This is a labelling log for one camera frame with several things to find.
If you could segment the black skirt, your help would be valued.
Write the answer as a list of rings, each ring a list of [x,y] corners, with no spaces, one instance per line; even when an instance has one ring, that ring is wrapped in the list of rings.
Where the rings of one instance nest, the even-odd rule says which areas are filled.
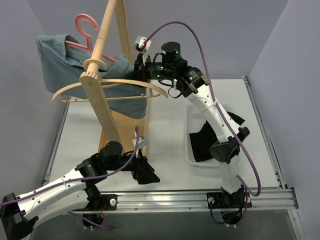
[[[219,142],[217,135],[206,121],[198,132],[189,134],[194,160],[197,163],[214,159],[220,163],[231,162],[231,159],[240,153],[240,145],[234,137],[227,142]]]

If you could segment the light blue denim shirt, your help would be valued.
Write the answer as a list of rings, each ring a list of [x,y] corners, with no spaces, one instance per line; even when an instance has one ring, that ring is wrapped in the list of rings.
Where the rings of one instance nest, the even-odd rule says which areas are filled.
[[[148,101],[141,95],[146,94],[146,88],[128,83],[121,83],[109,87],[109,83],[99,83],[102,79],[134,80],[134,67],[124,55],[116,56],[115,62],[104,60],[104,64],[93,76],[86,77],[84,62],[91,58],[88,51],[67,46],[66,41],[76,43],[71,35],[40,35],[36,39],[36,46],[41,60],[42,75],[45,88],[55,94],[60,89],[72,84],[76,87],[68,89],[65,95],[87,99],[85,88],[105,85],[106,88],[99,91],[108,100],[109,108],[115,112],[132,119],[142,119],[147,114]]]

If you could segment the pink plastic hanger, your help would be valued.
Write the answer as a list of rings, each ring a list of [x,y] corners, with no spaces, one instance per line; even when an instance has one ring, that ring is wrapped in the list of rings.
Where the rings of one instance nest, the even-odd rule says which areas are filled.
[[[75,17],[74,22],[75,22],[75,27],[76,27],[78,33],[81,36],[83,36],[84,39],[86,40],[86,45],[82,45],[80,43],[72,42],[69,40],[65,40],[64,44],[68,47],[72,47],[72,48],[86,51],[88,53],[92,53],[94,50],[92,36],[84,31],[84,29],[82,27],[82,21],[90,23],[94,30],[100,29],[100,26],[98,25],[98,23],[96,22],[96,20],[93,17],[91,17],[90,15],[85,14],[85,13],[80,13]]]

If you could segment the beige plastic hanger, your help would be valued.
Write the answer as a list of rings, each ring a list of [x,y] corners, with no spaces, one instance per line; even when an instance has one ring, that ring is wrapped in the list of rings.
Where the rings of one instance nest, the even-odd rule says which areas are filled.
[[[134,80],[134,71],[128,74],[128,78],[102,78],[100,80],[102,90],[106,100],[116,101],[114,108],[120,105],[128,106],[134,104],[136,106],[145,107],[145,99],[156,98],[163,95],[168,98],[168,93],[151,82],[143,82]],[[151,72],[151,80],[154,80],[157,76]],[[53,93],[52,101],[54,101],[59,95],[63,96],[60,100],[64,103],[76,103],[76,102],[88,102],[89,99],[84,91],[81,82],[71,83],[63,86]]]

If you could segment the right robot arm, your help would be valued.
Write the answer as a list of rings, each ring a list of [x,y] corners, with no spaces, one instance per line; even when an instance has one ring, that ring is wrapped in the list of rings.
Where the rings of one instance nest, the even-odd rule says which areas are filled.
[[[234,206],[240,201],[238,191],[245,185],[240,181],[237,157],[250,130],[242,127],[225,110],[223,105],[211,92],[211,82],[197,67],[188,64],[181,55],[181,45],[169,41],[161,46],[158,53],[161,61],[151,59],[148,55],[151,41],[140,37],[133,44],[139,52],[134,62],[134,73],[145,83],[151,80],[169,80],[170,87],[190,101],[205,118],[201,131],[192,133],[190,141],[197,149],[216,160],[222,171],[222,200],[227,206]]]

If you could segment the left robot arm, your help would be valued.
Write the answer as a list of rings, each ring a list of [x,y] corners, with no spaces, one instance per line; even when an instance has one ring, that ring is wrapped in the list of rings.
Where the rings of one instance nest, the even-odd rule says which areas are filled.
[[[70,211],[97,209],[103,198],[96,184],[120,171],[130,172],[140,185],[160,182],[140,149],[136,147],[128,155],[119,142],[110,141],[53,182],[27,193],[4,196],[0,220],[7,239],[21,240],[42,223]]]

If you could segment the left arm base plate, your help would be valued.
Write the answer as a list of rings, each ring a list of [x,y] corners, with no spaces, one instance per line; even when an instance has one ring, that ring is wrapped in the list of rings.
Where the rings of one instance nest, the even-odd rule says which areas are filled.
[[[118,196],[116,194],[102,194],[89,201],[88,205],[82,209],[81,216],[100,226],[106,219],[107,211],[115,211],[117,204]]]

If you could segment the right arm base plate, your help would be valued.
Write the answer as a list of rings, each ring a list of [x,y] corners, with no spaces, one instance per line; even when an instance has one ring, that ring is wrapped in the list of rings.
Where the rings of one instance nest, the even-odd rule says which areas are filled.
[[[242,222],[247,210],[253,206],[249,193],[243,189],[232,194],[223,189],[221,192],[208,192],[206,200],[212,220],[233,228]]]

